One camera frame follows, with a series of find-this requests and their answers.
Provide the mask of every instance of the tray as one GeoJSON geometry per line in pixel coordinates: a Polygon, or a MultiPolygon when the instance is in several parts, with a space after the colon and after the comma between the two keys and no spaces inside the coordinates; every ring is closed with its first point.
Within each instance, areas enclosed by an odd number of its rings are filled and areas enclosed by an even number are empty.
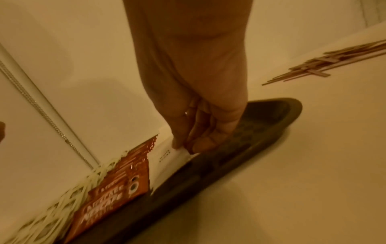
{"type": "Polygon", "coordinates": [[[120,244],[162,218],[257,153],[272,145],[300,115],[292,98],[249,102],[233,137],[217,150],[200,154],[146,194],[117,210],[70,244],[120,244]]]}

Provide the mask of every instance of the white table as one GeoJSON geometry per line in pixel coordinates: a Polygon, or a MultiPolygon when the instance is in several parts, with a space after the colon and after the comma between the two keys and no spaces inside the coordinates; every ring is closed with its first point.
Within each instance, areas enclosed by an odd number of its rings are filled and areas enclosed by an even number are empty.
{"type": "Polygon", "coordinates": [[[131,243],[386,243],[386,56],[261,87],[323,51],[386,39],[386,23],[250,83],[250,99],[297,98],[284,137],[131,243]]]}

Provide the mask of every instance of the metal chain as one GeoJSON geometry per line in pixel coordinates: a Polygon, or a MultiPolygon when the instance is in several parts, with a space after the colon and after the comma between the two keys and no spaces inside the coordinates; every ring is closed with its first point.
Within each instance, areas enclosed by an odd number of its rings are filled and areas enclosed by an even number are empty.
{"type": "Polygon", "coordinates": [[[76,152],[76,154],[87,164],[88,167],[94,169],[90,162],[80,153],[80,151],[70,142],[66,135],[59,129],[59,127],[52,121],[52,119],[45,113],[39,104],[31,97],[31,95],[24,89],[20,82],[12,75],[7,67],[0,60],[0,70],[8,78],[9,81],[16,87],[16,89],[27,99],[27,101],[39,112],[39,114],[51,125],[51,127],[64,139],[64,141],[76,152]]]}

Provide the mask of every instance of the black plastic tray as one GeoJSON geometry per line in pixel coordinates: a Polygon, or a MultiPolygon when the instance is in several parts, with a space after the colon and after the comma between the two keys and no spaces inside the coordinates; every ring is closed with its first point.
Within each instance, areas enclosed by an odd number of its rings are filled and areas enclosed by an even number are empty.
{"type": "Polygon", "coordinates": [[[273,144],[300,115],[302,104],[281,98],[249,102],[233,138],[182,167],[152,196],[117,210],[70,244],[120,244],[162,218],[257,153],[273,144]]]}

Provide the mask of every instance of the pile of wooden stirrers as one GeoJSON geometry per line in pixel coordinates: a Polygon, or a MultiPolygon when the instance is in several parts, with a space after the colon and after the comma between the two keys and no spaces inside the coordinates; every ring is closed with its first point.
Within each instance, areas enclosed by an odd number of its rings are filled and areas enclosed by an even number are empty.
{"type": "Polygon", "coordinates": [[[386,54],[385,49],[386,40],[381,40],[341,50],[325,52],[325,56],[316,57],[303,64],[289,68],[290,72],[274,77],[272,80],[264,83],[263,86],[281,80],[289,81],[308,75],[328,77],[330,74],[324,73],[323,71],[384,55],[386,54]]]}

